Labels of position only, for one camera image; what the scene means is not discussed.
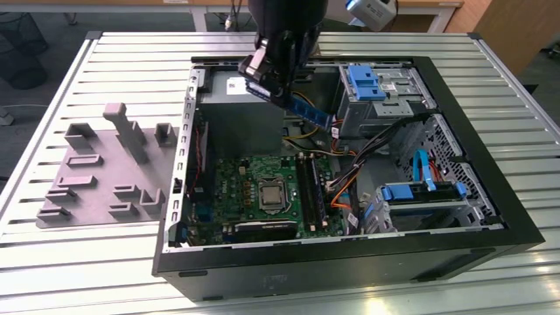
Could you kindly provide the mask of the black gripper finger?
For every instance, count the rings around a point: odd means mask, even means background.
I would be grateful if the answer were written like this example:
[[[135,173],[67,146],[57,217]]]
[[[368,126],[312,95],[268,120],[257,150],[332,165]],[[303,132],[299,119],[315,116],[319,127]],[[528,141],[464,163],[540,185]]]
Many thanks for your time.
[[[315,51],[315,32],[281,31],[273,42],[271,63],[283,94],[292,90],[295,73]]]
[[[256,36],[255,52],[239,68],[247,90],[263,99],[289,99],[292,91],[292,34]]]

